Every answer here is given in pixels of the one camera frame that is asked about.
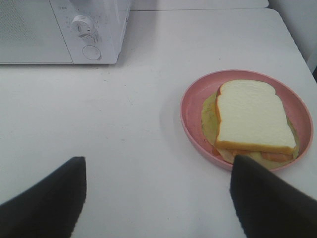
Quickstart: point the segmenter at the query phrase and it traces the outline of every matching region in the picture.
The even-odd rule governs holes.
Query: microwave door
[[[0,63],[73,63],[49,0],[0,0]]]

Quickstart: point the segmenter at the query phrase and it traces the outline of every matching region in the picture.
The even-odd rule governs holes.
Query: white wall
[[[317,0],[269,0],[282,16],[311,72],[317,66]]]

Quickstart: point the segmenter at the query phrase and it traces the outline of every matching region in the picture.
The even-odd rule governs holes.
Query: pink plate
[[[206,98],[215,93],[221,84],[233,79],[262,81],[269,83],[275,88],[276,94],[281,98],[286,114],[292,121],[299,136],[300,151],[296,160],[272,171],[280,170],[296,163],[305,155],[313,140],[311,115],[303,101],[286,85],[271,77],[251,71],[225,70],[214,72],[198,79],[186,90],[181,102],[180,116],[184,130],[195,148],[215,164],[228,170],[232,169],[231,163],[224,161],[220,155],[212,153],[212,145],[206,140],[202,131],[201,112]]]

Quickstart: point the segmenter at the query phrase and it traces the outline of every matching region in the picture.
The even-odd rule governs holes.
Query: plate rim
[[[208,74],[205,74],[203,76],[201,76],[200,78],[196,79],[194,82],[192,82],[188,87],[187,89],[185,90],[185,93],[183,94],[182,96],[182,99],[181,99],[181,102],[180,102],[180,118],[181,118],[181,122],[182,122],[182,126],[183,126],[183,129],[187,135],[187,137],[189,138],[190,142],[194,145],[194,147],[198,147],[199,150],[198,152],[200,154],[202,154],[204,157],[208,157],[208,160],[210,161],[210,157],[212,157],[213,159],[213,163],[214,164],[217,164],[218,166],[224,168],[224,169],[227,169],[227,170],[232,170],[232,166],[233,164],[232,163],[229,163],[225,160],[221,160],[219,158],[217,158],[216,156],[212,155],[210,152],[206,151],[194,138],[193,136],[191,135],[191,133],[189,132],[188,128],[186,127],[186,124],[185,124],[185,121],[184,121],[184,118],[183,118],[183,115],[182,115],[182,109],[184,107],[184,99],[188,93],[188,91],[192,88],[193,85],[195,85],[198,81],[200,81],[201,79],[207,77],[207,76],[210,76],[212,74],[216,74],[216,73],[223,73],[223,72],[230,72],[230,71],[238,71],[238,72],[246,72],[246,73],[254,73],[254,74],[258,74],[258,75],[261,75],[261,76],[264,76],[264,77],[267,77],[273,81],[276,81],[277,83],[281,84],[283,87],[285,87],[286,89],[288,89],[300,102],[301,104],[304,106],[304,109],[305,111],[307,112],[307,115],[308,115],[308,118],[309,118],[309,121],[310,121],[310,126],[312,128],[311,130],[311,135],[309,137],[309,142],[308,142],[308,145],[307,147],[305,148],[305,150],[302,152],[302,154],[296,158],[294,161],[284,165],[284,166],[281,166],[281,167],[277,167],[277,168],[274,168],[274,169],[270,169],[270,171],[277,171],[277,170],[281,170],[281,169],[284,169],[286,167],[289,167],[291,165],[293,165],[294,163],[300,161],[301,159],[303,159],[304,155],[307,153],[307,151],[309,150],[312,142],[313,142],[313,136],[314,136],[314,124],[313,124],[313,120],[312,120],[312,116],[306,106],[306,104],[303,102],[303,100],[287,85],[285,85],[283,82],[280,82],[279,80],[273,78],[273,77],[270,77],[266,74],[263,74],[263,73],[259,73],[259,72],[255,72],[255,71],[251,71],[251,70],[243,70],[243,69],[225,69],[225,70],[219,70],[219,71],[214,71],[214,72],[211,72],[211,73],[208,73]]]

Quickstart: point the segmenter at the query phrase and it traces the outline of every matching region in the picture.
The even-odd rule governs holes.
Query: sandwich
[[[290,163],[299,140],[275,89],[255,80],[222,84],[203,105],[202,129],[224,160],[245,154],[268,169]]]

